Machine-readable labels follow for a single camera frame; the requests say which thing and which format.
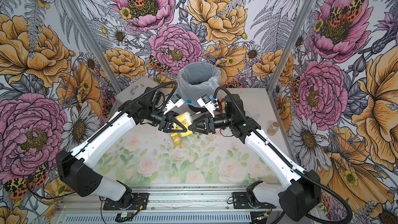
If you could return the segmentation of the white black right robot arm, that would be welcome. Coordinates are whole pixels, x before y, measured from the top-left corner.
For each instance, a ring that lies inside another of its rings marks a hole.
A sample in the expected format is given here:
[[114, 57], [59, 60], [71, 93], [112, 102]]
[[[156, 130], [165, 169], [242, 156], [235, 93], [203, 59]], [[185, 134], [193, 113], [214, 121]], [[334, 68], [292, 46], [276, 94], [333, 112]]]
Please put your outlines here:
[[223, 113], [215, 114], [221, 104], [212, 95], [203, 95], [197, 103], [208, 112], [198, 117], [188, 129], [202, 134], [215, 133], [217, 129], [230, 129], [235, 138], [265, 162], [282, 186], [281, 189], [271, 190], [263, 181], [256, 181], [247, 187], [244, 195], [234, 198], [236, 207], [249, 205], [261, 208], [265, 204], [279, 206], [290, 219], [300, 221], [320, 203], [321, 198], [320, 188], [302, 176], [309, 176], [316, 182], [320, 181], [319, 177], [314, 172], [306, 172], [274, 145], [260, 125], [246, 115], [239, 95], [227, 95], [224, 102]]

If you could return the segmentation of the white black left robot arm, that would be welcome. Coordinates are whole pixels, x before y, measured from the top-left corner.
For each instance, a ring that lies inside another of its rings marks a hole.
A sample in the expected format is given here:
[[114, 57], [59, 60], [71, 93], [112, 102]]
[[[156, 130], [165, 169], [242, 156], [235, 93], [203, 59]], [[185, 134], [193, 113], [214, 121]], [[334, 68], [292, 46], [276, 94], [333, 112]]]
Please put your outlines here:
[[81, 197], [99, 196], [113, 201], [120, 209], [129, 208], [133, 204], [131, 189], [96, 173], [93, 168], [105, 152], [144, 120], [164, 133], [187, 131], [172, 110], [181, 107], [184, 100], [178, 94], [172, 95], [165, 107], [158, 110], [155, 104], [159, 89], [159, 86], [146, 88], [139, 97], [123, 103], [111, 119], [82, 144], [70, 151], [61, 150], [56, 156], [60, 180]]

